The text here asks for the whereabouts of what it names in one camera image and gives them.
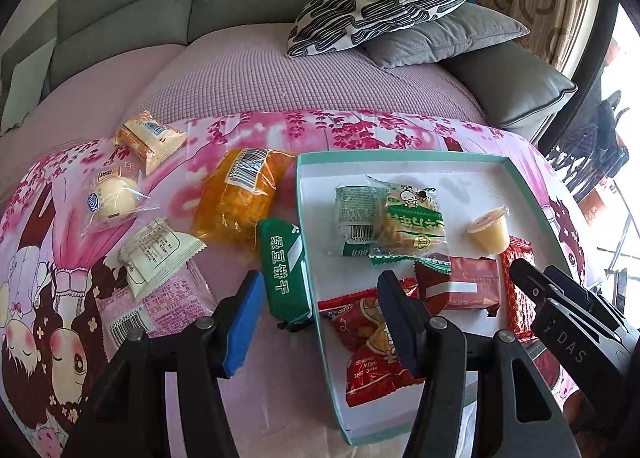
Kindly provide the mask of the pink snack pack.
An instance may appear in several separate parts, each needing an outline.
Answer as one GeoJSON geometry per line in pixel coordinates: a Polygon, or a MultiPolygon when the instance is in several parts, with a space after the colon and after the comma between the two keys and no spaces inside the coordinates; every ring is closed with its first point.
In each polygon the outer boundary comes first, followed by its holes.
{"type": "Polygon", "coordinates": [[[96,300],[101,314],[103,342],[110,360],[134,328],[150,338],[178,334],[199,317],[213,313],[217,299],[194,262],[141,300],[136,300],[125,282],[106,299],[96,300]]]}

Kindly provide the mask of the green biscuit pack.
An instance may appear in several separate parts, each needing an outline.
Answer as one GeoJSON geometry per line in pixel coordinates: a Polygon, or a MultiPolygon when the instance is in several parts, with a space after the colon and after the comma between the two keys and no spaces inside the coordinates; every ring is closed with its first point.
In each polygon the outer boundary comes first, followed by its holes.
{"type": "Polygon", "coordinates": [[[314,322],[314,313],[299,227],[280,218],[267,218],[258,224],[257,236],[271,315],[281,330],[305,329],[314,322]]]}

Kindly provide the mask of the clear green cookie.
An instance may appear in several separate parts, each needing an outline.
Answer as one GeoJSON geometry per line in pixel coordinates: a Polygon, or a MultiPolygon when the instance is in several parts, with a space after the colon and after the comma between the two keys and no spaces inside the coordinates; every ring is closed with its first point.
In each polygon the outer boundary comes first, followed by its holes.
{"type": "Polygon", "coordinates": [[[367,175],[373,192],[373,265],[411,261],[440,274],[451,274],[447,230],[437,190],[367,175]]]}

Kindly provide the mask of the red snack pack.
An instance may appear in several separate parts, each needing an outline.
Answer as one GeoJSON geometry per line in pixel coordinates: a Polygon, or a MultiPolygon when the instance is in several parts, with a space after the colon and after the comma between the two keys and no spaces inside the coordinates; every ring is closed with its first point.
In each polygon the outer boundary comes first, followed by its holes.
{"type": "Polygon", "coordinates": [[[443,310],[487,312],[496,317],[500,308],[500,273],[493,259],[450,259],[450,274],[445,275],[414,264],[419,296],[431,315],[443,310]]]}

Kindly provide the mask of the green silver snack pack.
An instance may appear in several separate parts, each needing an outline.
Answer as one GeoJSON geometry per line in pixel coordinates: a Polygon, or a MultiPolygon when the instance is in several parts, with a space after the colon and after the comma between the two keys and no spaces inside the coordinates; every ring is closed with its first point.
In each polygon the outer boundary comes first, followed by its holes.
{"type": "Polygon", "coordinates": [[[383,189],[372,185],[340,185],[334,195],[331,256],[368,256],[373,223],[383,189]]]}

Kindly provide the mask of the yellow pudding cup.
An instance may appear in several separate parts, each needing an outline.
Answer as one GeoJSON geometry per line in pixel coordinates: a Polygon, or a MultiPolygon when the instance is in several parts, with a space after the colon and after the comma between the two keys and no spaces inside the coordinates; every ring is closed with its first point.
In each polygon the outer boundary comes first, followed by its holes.
{"type": "Polygon", "coordinates": [[[510,235],[506,217],[509,215],[507,207],[502,206],[490,210],[472,221],[466,232],[492,256],[498,256],[509,248],[510,235]]]}

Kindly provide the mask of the red cartoon snack bag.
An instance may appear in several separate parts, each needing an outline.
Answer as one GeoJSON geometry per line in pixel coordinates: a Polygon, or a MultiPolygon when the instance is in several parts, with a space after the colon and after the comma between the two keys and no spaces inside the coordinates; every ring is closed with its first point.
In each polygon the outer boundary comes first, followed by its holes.
{"type": "Polygon", "coordinates": [[[318,303],[341,344],[352,353],[346,370],[345,400],[356,407],[406,386],[422,384],[401,365],[375,288],[318,303]]]}

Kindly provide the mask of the red patterned wafer pack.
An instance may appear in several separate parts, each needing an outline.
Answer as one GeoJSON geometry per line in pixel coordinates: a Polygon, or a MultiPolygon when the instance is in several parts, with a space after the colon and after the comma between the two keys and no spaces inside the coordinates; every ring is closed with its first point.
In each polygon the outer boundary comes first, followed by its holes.
{"type": "Polygon", "coordinates": [[[506,318],[508,329],[515,334],[515,337],[522,343],[528,343],[536,339],[530,328],[536,315],[535,303],[514,284],[510,277],[510,267],[516,259],[524,259],[534,265],[534,249],[529,241],[511,236],[509,247],[500,254],[504,290],[506,290],[506,318]]]}

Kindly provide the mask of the teal white cardboard tray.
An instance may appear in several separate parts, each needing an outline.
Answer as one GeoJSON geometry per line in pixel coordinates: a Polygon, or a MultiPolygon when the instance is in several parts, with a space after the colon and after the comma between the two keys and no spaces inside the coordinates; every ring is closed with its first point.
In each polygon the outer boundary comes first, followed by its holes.
{"type": "MultiPolygon", "coordinates": [[[[539,268],[555,265],[564,273],[572,270],[551,225],[552,207],[538,202],[532,184],[509,158],[429,150],[308,152],[297,161],[297,203],[313,306],[373,288],[384,270],[364,256],[340,256],[334,249],[335,191],[341,185],[367,185],[369,178],[436,189],[450,256],[482,256],[480,246],[465,233],[466,226],[482,214],[505,206],[510,234],[532,243],[539,268]]],[[[317,331],[326,384],[346,442],[367,445],[409,432],[421,387],[406,386],[380,400],[349,407],[349,350],[325,320],[318,320],[317,331]]]]}

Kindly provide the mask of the cream wrapped snack pack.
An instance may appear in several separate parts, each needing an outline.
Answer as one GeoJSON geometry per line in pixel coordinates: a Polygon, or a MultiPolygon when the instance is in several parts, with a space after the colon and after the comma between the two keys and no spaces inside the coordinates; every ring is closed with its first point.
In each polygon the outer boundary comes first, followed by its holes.
{"type": "Polygon", "coordinates": [[[205,248],[206,243],[198,237],[173,230],[167,218],[154,218],[129,237],[118,252],[134,300],[139,302],[148,296],[205,248]]]}

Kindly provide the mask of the orange snack bag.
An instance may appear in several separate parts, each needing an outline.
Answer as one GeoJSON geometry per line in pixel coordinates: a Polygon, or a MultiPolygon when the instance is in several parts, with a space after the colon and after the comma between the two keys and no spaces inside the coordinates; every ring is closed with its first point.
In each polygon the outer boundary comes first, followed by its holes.
{"type": "Polygon", "coordinates": [[[278,183],[295,156],[271,148],[236,148],[224,154],[204,183],[191,232],[204,241],[255,248],[257,226],[270,215],[278,183]]]}

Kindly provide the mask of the pink anime printed blanket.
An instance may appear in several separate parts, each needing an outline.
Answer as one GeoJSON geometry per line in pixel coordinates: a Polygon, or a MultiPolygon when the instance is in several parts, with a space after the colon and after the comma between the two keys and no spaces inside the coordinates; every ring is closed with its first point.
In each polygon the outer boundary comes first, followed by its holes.
{"type": "MultiPolygon", "coordinates": [[[[417,149],[509,158],[544,211],[572,273],[586,279],[586,223],[538,150],[518,134],[469,121],[386,111],[243,112],[178,123],[186,144],[149,181],[152,215],[175,228],[194,217],[206,178],[231,148],[265,147],[300,154],[346,149],[417,149]]],[[[96,374],[114,354],[108,325],[131,304],[117,253],[142,226],[86,233],[80,185],[95,170],[136,159],[109,138],[47,155],[25,173],[1,218],[1,333],[22,339],[24,355],[1,352],[1,400],[15,431],[38,457],[61,455],[80,409],[62,408],[49,382],[44,350],[65,329],[96,374]]]]}

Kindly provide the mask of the clear wrapped round bun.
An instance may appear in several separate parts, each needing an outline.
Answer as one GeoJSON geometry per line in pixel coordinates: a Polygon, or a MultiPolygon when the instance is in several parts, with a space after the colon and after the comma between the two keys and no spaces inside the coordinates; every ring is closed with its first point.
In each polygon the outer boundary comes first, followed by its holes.
{"type": "Polygon", "coordinates": [[[143,173],[128,163],[93,171],[79,199],[85,213],[81,233],[104,232],[157,210],[160,204],[142,184],[143,173]]]}

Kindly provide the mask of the orange beige snack pack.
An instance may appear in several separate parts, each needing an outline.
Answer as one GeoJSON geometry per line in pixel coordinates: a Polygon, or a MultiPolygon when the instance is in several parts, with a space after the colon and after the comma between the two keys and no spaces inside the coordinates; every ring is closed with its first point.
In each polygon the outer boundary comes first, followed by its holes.
{"type": "Polygon", "coordinates": [[[127,120],[116,132],[115,144],[128,147],[142,162],[149,176],[188,138],[188,134],[156,120],[149,111],[142,111],[127,120]]]}

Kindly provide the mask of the pink sofa cover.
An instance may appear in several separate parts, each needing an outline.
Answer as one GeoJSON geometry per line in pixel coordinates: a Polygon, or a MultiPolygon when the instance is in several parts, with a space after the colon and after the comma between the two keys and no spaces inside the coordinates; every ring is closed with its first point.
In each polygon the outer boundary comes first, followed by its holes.
{"type": "Polygon", "coordinates": [[[485,121],[472,93],[437,64],[383,69],[358,50],[285,55],[285,24],[214,31],[189,46],[117,55],[52,91],[1,139],[1,200],[39,159],[108,137],[134,114],[165,123],[239,112],[375,110],[485,121]]]}

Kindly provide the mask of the grey throw pillow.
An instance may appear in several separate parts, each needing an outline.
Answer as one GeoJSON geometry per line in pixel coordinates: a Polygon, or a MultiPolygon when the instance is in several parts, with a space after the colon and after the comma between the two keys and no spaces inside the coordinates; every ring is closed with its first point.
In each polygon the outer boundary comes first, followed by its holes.
{"type": "Polygon", "coordinates": [[[436,64],[528,34],[529,28],[510,16],[464,3],[442,18],[384,33],[360,48],[380,68],[392,69],[436,64]]]}

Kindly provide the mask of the light grey cushion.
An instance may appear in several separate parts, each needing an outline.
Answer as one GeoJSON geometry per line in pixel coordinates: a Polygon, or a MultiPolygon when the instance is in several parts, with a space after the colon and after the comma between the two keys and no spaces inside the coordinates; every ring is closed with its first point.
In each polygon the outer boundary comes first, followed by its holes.
{"type": "Polygon", "coordinates": [[[1,117],[2,135],[19,128],[39,105],[55,45],[53,38],[15,66],[1,117]]]}

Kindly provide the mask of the grey sofa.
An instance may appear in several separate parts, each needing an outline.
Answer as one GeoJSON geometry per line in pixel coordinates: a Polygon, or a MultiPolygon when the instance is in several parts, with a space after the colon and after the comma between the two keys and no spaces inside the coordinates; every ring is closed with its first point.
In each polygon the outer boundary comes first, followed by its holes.
{"type": "MultiPolygon", "coordinates": [[[[189,46],[214,31],[246,25],[285,24],[290,33],[308,1],[57,0],[2,55],[1,86],[8,90],[15,66],[53,38],[39,103],[81,71],[140,48],[189,46]]],[[[472,93],[482,124],[528,140],[576,93],[570,79],[514,41],[436,64],[472,93]]]]}

